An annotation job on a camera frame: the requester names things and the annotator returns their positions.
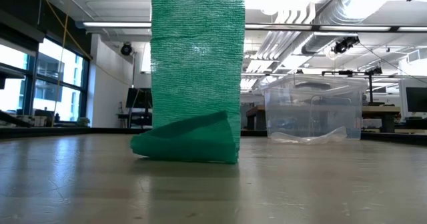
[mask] ceiling light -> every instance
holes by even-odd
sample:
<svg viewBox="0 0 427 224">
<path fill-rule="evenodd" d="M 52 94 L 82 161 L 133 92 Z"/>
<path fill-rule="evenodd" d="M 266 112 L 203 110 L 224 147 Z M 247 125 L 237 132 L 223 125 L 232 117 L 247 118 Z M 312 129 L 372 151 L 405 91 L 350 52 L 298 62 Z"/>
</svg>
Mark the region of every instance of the ceiling light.
<svg viewBox="0 0 427 224">
<path fill-rule="evenodd" d="M 427 31 L 427 27 L 399 27 L 398 31 Z"/>
<path fill-rule="evenodd" d="M 357 33 L 339 33 L 339 32 L 315 32 L 316 36 L 331 36 L 331 37 L 357 37 Z"/>
<path fill-rule="evenodd" d="M 390 27 L 364 26 L 321 26 L 321 31 L 389 31 Z"/>
<path fill-rule="evenodd" d="M 242 76 L 252 76 L 252 77 L 256 77 L 256 76 L 264 76 L 266 74 L 263 73 L 242 73 Z"/>
<path fill-rule="evenodd" d="M 151 28 L 151 23 L 122 23 L 122 22 L 83 22 L 85 27 L 100 27 L 100 28 Z"/>
<path fill-rule="evenodd" d="M 266 30 L 266 31 L 299 31 L 299 30 L 311 30 L 311 25 L 288 25 L 288 24 L 246 24 L 246 30 Z"/>
</svg>

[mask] plastic bag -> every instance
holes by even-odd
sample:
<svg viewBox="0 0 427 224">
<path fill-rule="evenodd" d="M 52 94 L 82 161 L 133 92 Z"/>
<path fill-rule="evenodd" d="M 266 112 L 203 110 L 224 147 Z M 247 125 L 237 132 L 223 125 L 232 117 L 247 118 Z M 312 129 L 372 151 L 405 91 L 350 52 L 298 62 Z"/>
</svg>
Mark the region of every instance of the plastic bag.
<svg viewBox="0 0 427 224">
<path fill-rule="evenodd" d="M 325 144 L 343 141 L 347 138 L 347 131 L 346 127 L 340 127 L 320 137 L 294 137 L 292 135 L 286 135 L 285 133 L 275 132 L 271 134 L 270 138 L 273 141 L 281 143 L 300 143 L 307 145 Z"/>
</svg>

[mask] green mesh fabric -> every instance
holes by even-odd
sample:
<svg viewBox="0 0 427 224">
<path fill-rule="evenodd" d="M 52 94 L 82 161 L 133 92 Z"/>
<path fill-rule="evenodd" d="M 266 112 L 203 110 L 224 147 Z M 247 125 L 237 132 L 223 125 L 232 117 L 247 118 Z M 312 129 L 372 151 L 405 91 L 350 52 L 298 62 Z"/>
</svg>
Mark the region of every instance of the green mesh fabric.
<svg viewBox="0 0 427 224">
<path fill-rule="evenodd" d="M 157 159 L 237 162 L 244 0 L 151 2 L 154 130 L 134 137 L 133 151 Z M 181 133 L 180 125 L 187 125 Z"/>
</svg>

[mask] workbench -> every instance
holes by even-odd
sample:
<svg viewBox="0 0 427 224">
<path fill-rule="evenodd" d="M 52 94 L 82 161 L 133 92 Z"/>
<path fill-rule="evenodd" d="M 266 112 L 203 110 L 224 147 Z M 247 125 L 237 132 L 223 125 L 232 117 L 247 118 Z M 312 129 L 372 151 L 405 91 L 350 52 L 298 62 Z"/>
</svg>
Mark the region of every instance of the workbench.
<svg viewBox="0 0 427 224">
<path fill-rule="evenodd" d="M 132 135 L 0 140 L 12 223 L 425 223 L 427 149 L 242 138 L 238 165 L 150 161 Z"/>
</svg>

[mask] white wall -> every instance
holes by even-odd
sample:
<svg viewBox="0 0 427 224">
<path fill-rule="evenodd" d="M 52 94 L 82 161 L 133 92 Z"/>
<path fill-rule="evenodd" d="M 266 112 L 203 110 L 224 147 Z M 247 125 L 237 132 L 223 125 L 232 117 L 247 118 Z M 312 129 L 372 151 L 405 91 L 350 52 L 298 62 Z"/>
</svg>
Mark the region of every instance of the white wall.
<svg viewBox="0 0 427 224">
<path fill-rule="evenodd" d="M 133 65 L 92 36 L 87 94 L 87 117 L 92 127 L 120 127 L 119 102 L 126 111 L 127 90 L 132 82 Z"/>
<path fill-rule="evenodd" d="M 138 51 L 135 57 L 135 81 L 136 88 L 151 88 L 151 47 L 146 43 L 143 50 Z"/>
</svg>

